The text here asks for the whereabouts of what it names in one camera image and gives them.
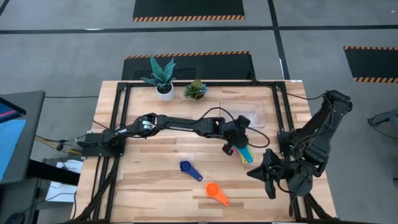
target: black metal frame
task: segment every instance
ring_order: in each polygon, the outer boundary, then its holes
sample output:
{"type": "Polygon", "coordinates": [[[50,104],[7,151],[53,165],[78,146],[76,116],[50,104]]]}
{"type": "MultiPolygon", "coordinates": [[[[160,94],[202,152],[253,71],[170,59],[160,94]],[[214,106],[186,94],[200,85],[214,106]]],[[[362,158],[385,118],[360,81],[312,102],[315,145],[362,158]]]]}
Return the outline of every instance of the black metal frame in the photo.
{"type": "MultiPolygon", "coordinates": [[[[174,86],[185,86],[188,85],[190,82],[175,82],[173,83],[174,86]]],[[[290,111],[290,105],[289,105],[289,100],[287,97],[287,92],[286,92],[286,87],[285,87],[285,82],[252,82],[252,80],[248,80],[247,82],[244,81],[239,81],[239,82],[205,82],[207,86],[266,86],[272,90],[272,95],[274,97],[274,103],[275,103],[275,110],[276,110],[276,115],[277,115],[277,120],[278,120],[278,126],[279,126],[279,133],[282,133],[285,131],[284,128],[284,121],[282,118],[282,112],[280,109],[280,102],[279,102],[279,97],[278,97],[278,91],[282,93],[282,98],[284,101],[284,107],[286,110],[286,117],[287,117],[287,122],[289,124],[289,129],[293,129],[293,118],[292,118],[292,113],[290,111]]],[[[151,86],[146,83],[128,83],[128,82],[120,82],[118,83],[117,89],[116,89],[116,96],[115,96],[115,101],[113,105],[113,112],[112,112],[112,117],[111,117],[111,123],[109,127],[111,129],[114,129],[116,126],[116,117],[118,114],[118,107],[120,104],[120,97],[121,97],[121,92],[123,90],[126,91],[124,95],[124,102],[123,102],[123,108],[122,108],[122,114],[121,114],[121,120],[120,120],[120,127],[124,127],[126,125],[126,118],[127,118],[127,108],[129,104],[129,97],[130,97],[130,92],[132,87],[145,87],[145,86],[151,86]]],[[[116,156],[114,157],[114,163],[116,164],[116,167],[118,167],[120,157],[116,156]]],[[[99,178],[99,186],[104,184],[105,178],[106,178],[106,173],[108,170],[108,164],[109,164],[109,157],[104,157],[102,169],[101,169],[101,174],[99,178]]],[[[106,204],[106,211],[105,211],[105,220],[110,220],[111,219],[111,211],[112,211],[112,206],[113,206],[113,198],[114,198],[114,189],[116,185],[116,176],[112,180],[109,186],[109,195],[108,195],[108,201],[106,204]]],[[[101,201],[98,202],[96,205],[96,208],[94,210],[94,215],[93,215],[93,220],[98,220],[98,216],[100,213],[100,206],[101,206],[101,201]]],[[[305,202],[305,208],[307,209],[307,218],[313,218],[312,216],[312,209],[308,206],[307,202],[305,202]]],[[[294,215],[295,219],[299,220],[301,219],[301,213],[300,213],[300,207],[299,203],[297,200],[293,202],[293,210],[294,210],[294,215]]]]}

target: black floor mat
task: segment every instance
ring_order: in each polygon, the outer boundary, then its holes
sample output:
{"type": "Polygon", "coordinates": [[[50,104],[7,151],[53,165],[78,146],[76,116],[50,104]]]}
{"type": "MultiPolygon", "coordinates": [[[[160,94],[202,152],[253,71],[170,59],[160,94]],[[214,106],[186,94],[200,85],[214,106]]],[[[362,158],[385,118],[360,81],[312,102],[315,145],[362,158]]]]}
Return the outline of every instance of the black floor mat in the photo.
{"type": "Polygon", "coordinates": [[[398,83],[398,47],[344,47],[356,82],[398,83]]]}
{"type": "MultiPolygon", "coordinates": [[[[151,77],[150,55],[132,55],[124,60],[122,80],[151,77]]],[[[164,68],[174,58],[173,76],[178,80],[244,80],[254,73],[248,51],[202,52],[154,55],[164,68]]]]}
{"type": "Polygon", "coordinates": [[[244,19],[242,0],[136,0],[133,22],[244,19]]]}

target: floor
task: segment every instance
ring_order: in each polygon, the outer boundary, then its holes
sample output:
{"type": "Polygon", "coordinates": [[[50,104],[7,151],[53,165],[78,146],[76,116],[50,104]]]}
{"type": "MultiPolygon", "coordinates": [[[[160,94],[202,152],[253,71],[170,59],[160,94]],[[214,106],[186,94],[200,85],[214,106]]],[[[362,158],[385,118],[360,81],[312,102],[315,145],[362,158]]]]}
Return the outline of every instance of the floor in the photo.
{"type": "MultiPolygon", "coordinates": [[[[134,0],[0,0],[0,93],[45,90],[48,96],[98,95],[101,81],[120,80],[123,58],[135,54],[250,50],[258,79],[303,80],[307,96],[336,89],[352,97],[353,111],[340,124],[326,168],[338,217],[396,223],[397,140],[371,129],[366,118],[396,108],[398,85],[353,81],[343,47],[398,47],[395,0],[274,0],[278,25],[326,30],[118,32],[58,34],[60,29],[146,27],[272,27],[266,0],[243,0],[245,21],[132,23],[134,0]],[[360,29],[361,26],[394,29],[360,29]],[[352,26],[351,30],[337,27],[352,26]],[[49,30],[35,34],[35,30],[49,30]]],[[[320,101],[311,101],[314,114],[320,101]]],[[[47,99],[37,133],[73,138],[91,126],[95,99],[47,99]]],[[[393,130],[381,126],[388,133],[393,130]]],[[[32,158],[55,154],[35,144],[32,158]]],[[[39,223],[64,222],[71,206],[45,210],[39,223]]]]}

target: wooden tabletop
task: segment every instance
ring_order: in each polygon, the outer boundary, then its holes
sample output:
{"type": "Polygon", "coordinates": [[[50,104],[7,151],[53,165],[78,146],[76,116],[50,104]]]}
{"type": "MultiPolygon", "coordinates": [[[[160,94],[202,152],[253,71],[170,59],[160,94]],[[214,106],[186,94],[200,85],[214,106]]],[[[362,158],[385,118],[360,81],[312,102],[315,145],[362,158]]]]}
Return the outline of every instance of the wooden tabletop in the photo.
{"type": "MultiPolygon", "coordinates": [[[[94,120],[109,126],[118,82],[105,81],[102,84],[94,120]]],[[[302,82],[286,81],[287,92],[305,96],[302,82]]],[[[279,154],[276,134],[278,132],[274,100],[270,88],[263,86],[220,86],[210,87],[201,100],[190,100],[183,96],[184,87],[175,87],[175,96],[171,101],[157,99],[154,87],[133,87],[129,99],[126,124],[146,113],[165,114],[167,116],[197,119],[209,108],[220,104],[240,107],[247,104],[247,110],[257,111],[256,128],[269,136],[271,148],[279,154]]],[[[285,117],[283,99],[279,93],[282,116],[285,117]]],[[[122,111],[123,93],[119,105],[122,111]]],[[[296,128],[302,127],[310,118],[306,100],[289,96],[290,109],[296,128]]],[[[219,116],[213,110],[208,116],[219,116]]],[[[103,128],[93,124],[94,133],[103,128]]],[[[264,137],[253,131],[247,131],[249,142],[264,145],[264,137]]],[[[148,139],[128,139],[124,155],[120,160],[116,191],[113,202],[111,222],[271,222],[289,221],[289,195],[277,187],[277,198],[270,200],[264,190],[264,183],[248,177],[246,172],[257,167],[262,161],[265,149],[251,148],[254,162],[251,165],[241,163],[239,155],[227,156],[222,150],[225,141],[205,139],[194,133],[184,131],[161,131],[148,139]],[[190,161],[203,176],[201,182],[180,171],[179,162],[190,161]],[[205,185],[216,182],[229,197],[230,205],[225,207],[218,201],[209,198],[205,185]]],[[[76,193],[77,214],[88,205],[91,198],[97,157],[87,158],[81,172],[76,193]]],[[[335,216],[335,209],[326,179],[326,174],[314,178],[312,195],[330,215],[335,216]]],[[[99,217],[104,217],[105,192],[99,217]]],[[[300,198],[300,208],[305,216],[300,198]]]]}

